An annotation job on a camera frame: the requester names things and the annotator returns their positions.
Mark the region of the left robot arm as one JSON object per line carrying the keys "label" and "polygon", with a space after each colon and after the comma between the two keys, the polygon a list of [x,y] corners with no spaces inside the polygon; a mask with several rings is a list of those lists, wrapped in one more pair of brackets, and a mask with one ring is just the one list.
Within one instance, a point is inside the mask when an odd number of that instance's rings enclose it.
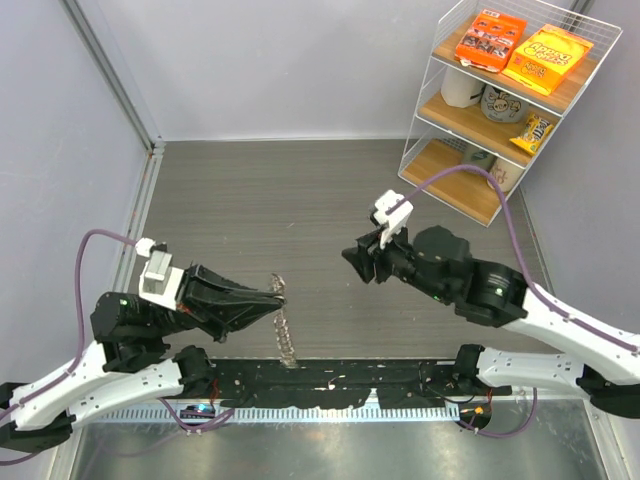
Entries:
{"label": "left robot arm", "polygon": [[188,346],[168,358],[165,337],[199,330],[224,342],[285,304],[281,292],[243,286],[202,265],[173,269],[162,293],[104,293],[90,315],[94,339],[74,371],[61,366],[31,384],[2,385],[1,405],[10,411],[2,447],[40,453],[111,411],[207,395],[215,373],[206,352]]}

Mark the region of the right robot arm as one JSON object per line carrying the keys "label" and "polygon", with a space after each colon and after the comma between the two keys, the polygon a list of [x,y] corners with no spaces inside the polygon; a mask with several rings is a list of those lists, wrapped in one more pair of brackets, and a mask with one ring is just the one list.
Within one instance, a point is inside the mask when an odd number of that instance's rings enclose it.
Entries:
{"label": "right robot arm", "polygon": [[514,353],[478,345],[460,348],[452,380],[473,394],[486,387],[527,386],[577,394],[618,417],[639,416],[639,337],[555,298],[504,264],[473,258],[467,240],[442,226],[387,243],[374,230],[342,257],[365,283],[390,277],[451,305],[465,320],[535,338],[553,354]]}

